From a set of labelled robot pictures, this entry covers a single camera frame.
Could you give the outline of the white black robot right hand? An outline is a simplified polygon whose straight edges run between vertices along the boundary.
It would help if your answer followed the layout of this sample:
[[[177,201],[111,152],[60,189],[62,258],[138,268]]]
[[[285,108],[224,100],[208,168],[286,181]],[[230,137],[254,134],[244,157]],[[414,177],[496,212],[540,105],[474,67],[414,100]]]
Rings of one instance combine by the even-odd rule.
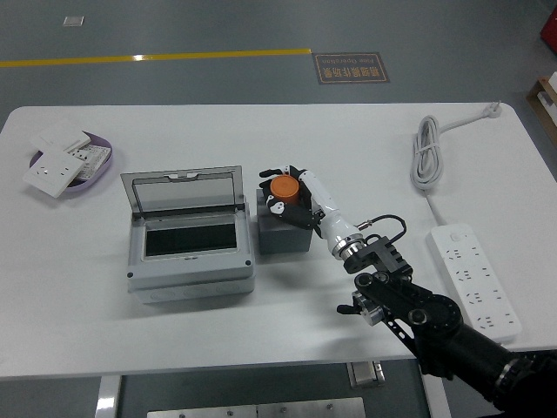
[[[300,198],[297,204],[284,202],[278,192],[272,191],[271,183],[280,175],[297,181]],[[362,234],[343,218],[338,205],[313,172],[284,165],[264,170],[259,173],[259,177],[265,179],[259,186],[272,216],[286,224],[314,230],[321,239],[326,240],[328,250],[335,259],[341,260],[341,254],[350,245],[363,242]]]

